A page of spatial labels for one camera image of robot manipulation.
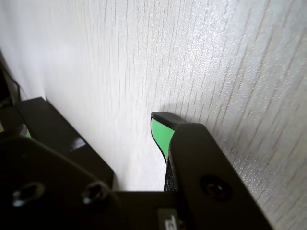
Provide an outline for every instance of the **wood grain texture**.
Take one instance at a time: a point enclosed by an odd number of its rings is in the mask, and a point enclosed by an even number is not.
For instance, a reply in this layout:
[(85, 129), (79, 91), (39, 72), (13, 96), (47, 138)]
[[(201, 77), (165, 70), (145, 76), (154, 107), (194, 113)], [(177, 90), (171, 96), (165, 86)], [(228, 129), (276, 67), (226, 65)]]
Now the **wood grain texture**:
[(277, 229), (306, 229), (302, 0), (1, 0), (23, 98), (47, 97), (114, 169), (162, 190), (150, 112), (206, 125)]

